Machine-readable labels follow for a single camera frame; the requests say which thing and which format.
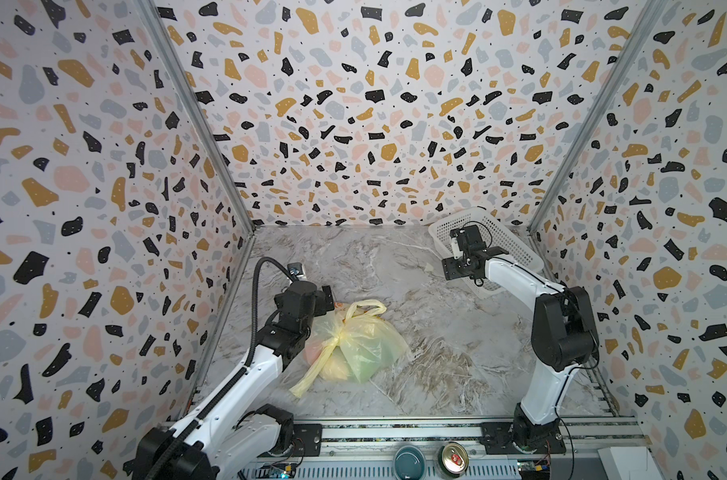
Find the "white plastic mesh basket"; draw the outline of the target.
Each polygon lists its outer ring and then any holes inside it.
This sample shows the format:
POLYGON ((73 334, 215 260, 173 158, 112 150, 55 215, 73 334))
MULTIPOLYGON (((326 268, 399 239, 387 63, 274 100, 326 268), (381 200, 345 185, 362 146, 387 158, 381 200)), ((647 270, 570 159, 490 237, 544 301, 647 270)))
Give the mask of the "white plastic mesh basket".
MULTIPOLYGON (((453 256, 453 252, 451 252, 451 238, 449 238, 451 230, 469 224, 477 224, 487 245, 499 246, 507 250, 507 254, 515 260, 518 266, 536 274, 543 273, 543 269, 545 269, 543 260, 519 236, 516 236, 497 220, 497 218, 480 207, 473 207, 453 213, 433 222, 429 226, 429 235, 433 238, 433 242, 435 242, 435 250, 439 252, 441 260, 453 256)), ((483 284, 474 284, 473 280, 469 278, 455 280, 463 282, 467 288, 481 299, 487 299, 503 292, 503 288, 491 280, 485 280, 483 284)))

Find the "yellow plastic bag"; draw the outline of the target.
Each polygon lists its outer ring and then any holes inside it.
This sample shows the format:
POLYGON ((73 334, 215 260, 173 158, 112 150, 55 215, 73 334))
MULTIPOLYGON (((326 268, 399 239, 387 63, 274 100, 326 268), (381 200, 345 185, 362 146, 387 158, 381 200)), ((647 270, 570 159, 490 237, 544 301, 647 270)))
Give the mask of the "yellow plastic bag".
POLYGON ((375 299, 337 303, 313 320, 302 355, 309 364, 289 392, 301 398, 318 378, 329 382, 363 384, 383 369, 409 358, 405 338, 383 319, 387 306, 375 299))

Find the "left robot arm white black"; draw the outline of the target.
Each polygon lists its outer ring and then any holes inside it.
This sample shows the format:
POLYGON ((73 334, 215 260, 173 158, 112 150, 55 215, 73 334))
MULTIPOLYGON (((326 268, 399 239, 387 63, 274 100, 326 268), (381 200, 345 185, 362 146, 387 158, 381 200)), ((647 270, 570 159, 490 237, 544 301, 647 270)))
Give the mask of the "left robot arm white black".
POLYGON ((301 354, 313 320, 331 312, 334 299, 329 286, 297 280, 274 302, 237 368, 187 416, 141 439, 133 479, 234 479, 258 456, 292 448, 293 415, 269 404, 250 406, 301 354))

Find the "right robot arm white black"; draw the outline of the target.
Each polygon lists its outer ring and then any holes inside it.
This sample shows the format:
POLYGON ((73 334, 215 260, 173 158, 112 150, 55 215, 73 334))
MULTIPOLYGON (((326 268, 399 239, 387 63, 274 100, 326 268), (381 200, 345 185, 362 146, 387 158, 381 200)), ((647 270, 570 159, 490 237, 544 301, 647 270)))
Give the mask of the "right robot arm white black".
POLYGON ((489 246, 476 225, 451 230, 451 256, 441 260, 447 280, 469 278, 476 286, 493 282, 531 310, 535 372, 515 406, 505 443, 535 453, 559 432, 561 404, 573 376, 597 356, 599 336, 589 294, 523 267, 501 247, 489 246))

